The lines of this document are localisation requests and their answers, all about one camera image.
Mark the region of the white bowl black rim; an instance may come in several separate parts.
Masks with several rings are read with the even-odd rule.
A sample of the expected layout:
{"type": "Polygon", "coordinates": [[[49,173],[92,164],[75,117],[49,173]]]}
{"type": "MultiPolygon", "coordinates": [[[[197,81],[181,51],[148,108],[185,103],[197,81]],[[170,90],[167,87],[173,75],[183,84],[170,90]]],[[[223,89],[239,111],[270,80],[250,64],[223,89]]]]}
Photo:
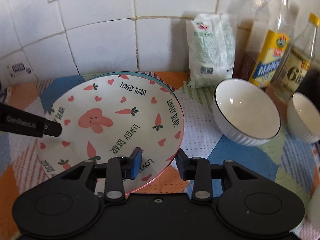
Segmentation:
{"type": "Polygon", "coordinates": [[[309,202],[306,215],[301,224],[293,230],[299,239],[319,239],[319,185],[317,185],[309,202]]]}

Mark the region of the white ribbed bowl large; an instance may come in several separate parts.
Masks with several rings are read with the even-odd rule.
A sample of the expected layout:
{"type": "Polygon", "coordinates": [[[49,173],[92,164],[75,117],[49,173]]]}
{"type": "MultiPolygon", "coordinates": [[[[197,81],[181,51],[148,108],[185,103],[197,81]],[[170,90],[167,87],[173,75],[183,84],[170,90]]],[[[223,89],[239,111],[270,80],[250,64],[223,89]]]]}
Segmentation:
{"type": "Polygon", "coordinates": [[[214,90],[214,120],[225,137],[244,146],[259,146],[275,138],[280,113],[272,99],[242,79],[221,81],[214,90]]]}

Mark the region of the white green food bag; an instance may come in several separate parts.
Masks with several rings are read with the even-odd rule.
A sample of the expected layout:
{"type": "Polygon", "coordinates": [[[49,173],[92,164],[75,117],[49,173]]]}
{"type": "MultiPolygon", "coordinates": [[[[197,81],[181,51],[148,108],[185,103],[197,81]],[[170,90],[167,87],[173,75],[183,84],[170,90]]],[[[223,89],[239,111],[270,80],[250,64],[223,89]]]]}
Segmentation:
{"type": "Polygon", "coordinates": [[[237,16],[198,14],[186,23],[193,89],[215,86],[233,76],[237,16]]]}

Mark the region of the yellow label oil bottle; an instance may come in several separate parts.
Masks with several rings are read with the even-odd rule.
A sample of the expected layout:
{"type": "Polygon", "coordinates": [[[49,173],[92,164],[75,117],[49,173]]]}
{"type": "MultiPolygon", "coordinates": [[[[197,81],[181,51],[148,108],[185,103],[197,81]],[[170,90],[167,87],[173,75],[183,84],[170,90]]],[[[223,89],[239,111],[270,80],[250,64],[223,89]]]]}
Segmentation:
{"type": "Polygon", "coordinates": [[[245,50],[246,79],[266,89],[289,45],[293,28],[289,0],[267,0],[257,10],[245,50]]]}

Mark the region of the brown sauce bottle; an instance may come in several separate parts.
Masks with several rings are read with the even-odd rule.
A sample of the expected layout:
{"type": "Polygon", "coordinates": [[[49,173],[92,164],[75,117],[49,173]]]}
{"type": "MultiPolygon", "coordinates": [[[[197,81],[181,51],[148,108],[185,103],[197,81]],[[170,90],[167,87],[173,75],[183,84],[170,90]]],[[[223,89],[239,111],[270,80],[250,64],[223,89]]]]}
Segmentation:
{"type": "Polygon", "coordinates": [[[253,22],[258,9],[266,0],[238,0],[234,6],[234,13],[237,15],[237,42],[236,56],[233,77],[240,77],[240,68],[244,58],[245,49],[253,27],[253,22]]]}

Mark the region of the pink rabbit carrot plate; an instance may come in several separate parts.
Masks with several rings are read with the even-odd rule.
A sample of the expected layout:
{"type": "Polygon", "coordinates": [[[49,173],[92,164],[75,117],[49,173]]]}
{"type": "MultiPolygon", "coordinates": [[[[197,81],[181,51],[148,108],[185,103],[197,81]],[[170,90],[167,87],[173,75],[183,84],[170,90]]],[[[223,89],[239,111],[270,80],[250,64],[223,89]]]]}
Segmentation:
{"type": "Polygon", "coordinates": [[[38,158],[49,178],[84,160],[102,164],[140,147],[139,174],[124,181],[126,193],[159,177],[183,140],[184,115],[176,95],[162,83],[138,76],[80,83],[57,98],[45,117],[62,126],[59,137],[45,135],[38,142],[38,158]]]}

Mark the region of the vinegar bottle yellow cap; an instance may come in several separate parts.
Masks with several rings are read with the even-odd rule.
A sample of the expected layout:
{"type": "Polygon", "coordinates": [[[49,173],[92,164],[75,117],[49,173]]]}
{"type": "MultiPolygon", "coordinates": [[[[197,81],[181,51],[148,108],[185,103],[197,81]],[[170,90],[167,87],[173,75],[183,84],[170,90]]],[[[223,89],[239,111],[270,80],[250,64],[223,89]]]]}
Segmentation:
{"type": "Polygon", "coordinates": [[[288,102],[303,81],[315,57],[319,17],[310,13],[304,30],[290,43],[272,77],[270,87],[282,102],[288,102]]]}

